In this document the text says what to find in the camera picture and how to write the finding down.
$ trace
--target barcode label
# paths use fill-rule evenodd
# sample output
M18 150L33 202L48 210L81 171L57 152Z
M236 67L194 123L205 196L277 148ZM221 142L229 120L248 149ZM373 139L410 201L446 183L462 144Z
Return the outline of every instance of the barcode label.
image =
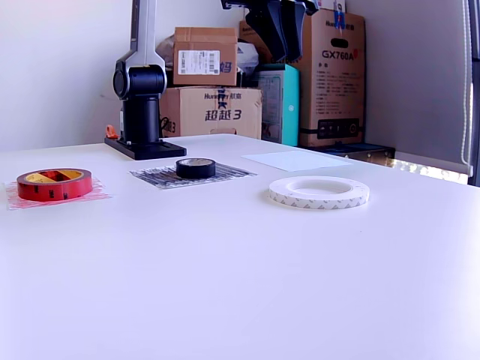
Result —
M220 51L178 51L178 75L220 75Z

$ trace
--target white wall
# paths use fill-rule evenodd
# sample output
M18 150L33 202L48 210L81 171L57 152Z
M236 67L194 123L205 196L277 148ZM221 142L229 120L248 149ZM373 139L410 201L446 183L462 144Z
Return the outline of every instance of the white wall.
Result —
M103 141L119 123L116 60L131 0L1 0L0 151ZM157 43L175 26L237 27L221 0L158 0Z
M367 142L466 172L462 1L349 0L347 7L366 23Z

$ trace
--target white tape roll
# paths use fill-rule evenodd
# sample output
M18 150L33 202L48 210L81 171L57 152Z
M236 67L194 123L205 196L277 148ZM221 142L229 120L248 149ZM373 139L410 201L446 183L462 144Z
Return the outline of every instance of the white tape roll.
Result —
M294 208L336 210L364 205L370 197L370 189L348 178L300 176L272 182L270 197Z

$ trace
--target orange object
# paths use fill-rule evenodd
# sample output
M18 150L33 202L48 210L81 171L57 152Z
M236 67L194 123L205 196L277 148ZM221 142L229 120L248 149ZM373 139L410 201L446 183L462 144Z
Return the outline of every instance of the orange object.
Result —
M82 169L48 169L29 172L16 180L24 200L59 201L76 199L93 190L92 173Z
M109 139L118 139L119 135L117 135L115 128L113 125L106 126L106 137Z

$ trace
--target tape roll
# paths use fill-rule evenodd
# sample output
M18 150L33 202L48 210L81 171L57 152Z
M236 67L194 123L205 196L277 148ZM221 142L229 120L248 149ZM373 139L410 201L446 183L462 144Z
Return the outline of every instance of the tape roll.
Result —
M217 164L209 159L177 161L177 175L183 179L208 179L215 176Z
M272 182L270 198L294 208L337 210L366 204L370 189L347 178L300 176Z
M92 173L82 169L29 172L16 180L18 195L31 201L59 201L82 197L93 190Z

